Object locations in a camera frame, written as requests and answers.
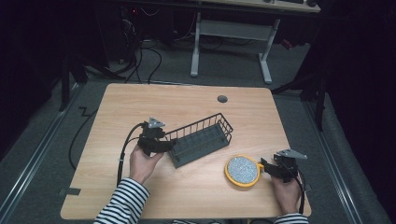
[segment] wooden table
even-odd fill
[[[218,102],[225,95],[227,103]],[[150,192],[142,218],[276,217],[280,210],[268,174],[251,188],[233,185],[224,165],[236,154],[270,161],[289,148],[274,99],[264,88],[110,84],[98,110],[61,216],[93,219],[116,187],[120,151],[128,132],[152,116],[165,122],[165,132],[222,113],[233,126],[230,145],[175,169],[168,154],[145,183]],[[135,142],[126,149],[126,157]],[[126,160],[123,175],[129,173]],[[309,202],[305,214],[310,215]]]

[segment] white desk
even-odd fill
[[[320,12],[318,6],[310,7],[304,2],[303,4],[295,4],[283,1],[275,0],[274,3],[265,3],[263,0],[203,0],[199,1],[207,3],[219,3],[219,4],[229,4],[237,5],[241,7],[264,7],[276,10],[292,10],[300,12]],[[272,26],[261,26],[238,22],[228,22],[228,21],[212,21],[212,20],[201,20],[201,13],[197,13],[196,29],[195,29],[195,44],[194,51],[192,53],[191,62],[191,76],[198,76],[199,69],[199,41],[201,35],[216,35],[216,36],[226,36],[232,38],[243,38],[243,39],[253,39],[259,41],[266,41],[266,45],[262,51],[259,53],[259,62],[262,67],[262,75],[264,77],[264,82],[266,84],[271,84],[271,74],[268,69],[267,57],[270,52],[271,46],[274,42],[276,31],[280,19],[276,19]]]

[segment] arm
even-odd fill
[[[282,217],[278,217],[275,224],[308,223],[308,218],[298,213],[297,203],[300,199],[300,187],[295,179],[283,183],[282,179],[271,176],[275,186],[276,199],[282,210]]]
[[[134,147],[130,157],[130,176],[121,180],[110,203],[99,213],[93,223],[137,223],[149,191],[143,187],[151,176],[163,153],[147,156],[139,146]]]

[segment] table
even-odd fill
[[[220,103],[219,95],[228,101]],[[110,84],[70,186],[80,193],[66,196],[62,218],[95,218],[109,202],[116,187],[120,151],[137,123],[152,116],[165,122],[163,130],[170,132],[219,112],[233,126],[230,145],[177,169],[165,154],[145,183],[151,195],[141,218],[279,216],[268,174],[248,189],[235,186],[224,174],[224,165],[233,155],[270,161],[275,152],[290,147],[268,89]],[[133,137],[140,133],[136,130]],[[134,144],[127,147],[126,155]],[[126,160],[123,176],[128,175],[128,167]],[[308,201],[304,210],[309,216]]]
[[[273,1],[271,3],[265,3],[262,0],[203,0],[199,3],[217,3],[225,5],[235,5],[240,7],[258,7],[258,8],[271,8],[276,10],[291,10],[299,12],[315,12],[319,13],[320,8],[318,6],[310,7],[306,2],[303,4],[295,4],[283,1]],[[266,45],[262,49],[262,53],[259,53],[259,62],[262,68],[262,76],[266,84],[271,84],[271,74],[267,64],[267,57],[271,46],[276,36],[276,31],[280,23],[280,18],[276,18],[272,25],[255,25],[246,24],[239,22],[229,21],[212,21],[212,20],[201,20],[201,13],[197,13],[196,28],[195,28],[195,43],[194,50],[192,52],[191,61],[191,76],[198,76],[199,67],[199,41],[201,35],[216,35],[226,36],[232,38],[243,38],[265,41]]]

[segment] person's left hand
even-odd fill
[[[164,153],[157,153],[150,157],[143,152],[143,149],[136,145],[129,159],[130,173],[129,177],[143,185],[151,176],[155,165],[163,157]]]

